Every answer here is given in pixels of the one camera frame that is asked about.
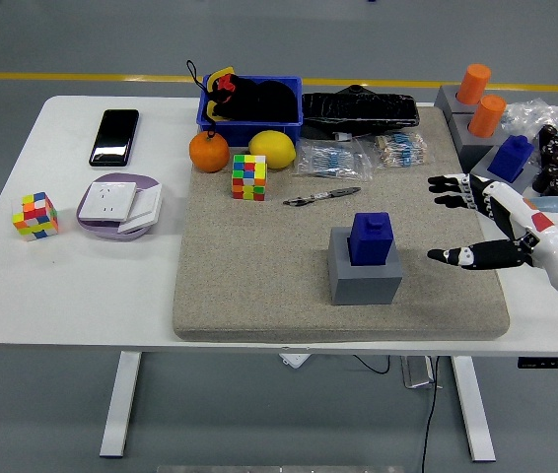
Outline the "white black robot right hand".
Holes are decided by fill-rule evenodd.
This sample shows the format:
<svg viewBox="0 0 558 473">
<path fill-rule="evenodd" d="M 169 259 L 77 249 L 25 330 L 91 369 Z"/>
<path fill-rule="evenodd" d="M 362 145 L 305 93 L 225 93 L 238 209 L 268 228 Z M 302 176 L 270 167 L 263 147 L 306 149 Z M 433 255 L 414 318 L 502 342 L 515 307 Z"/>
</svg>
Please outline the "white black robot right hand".
<svg viewBox="0 0 558 473">
<path fill-rule="evenodd" d="M 543 269 L 558 291 L 558 227 L 528 199 L 506 183 L 474 174 L 431 176 L 435 202 L 474 210 L 489 218 L 506 236 L 452 249 L 432 249 L 428 257 L 467 270 L 528 264 Z"/>
</svg>

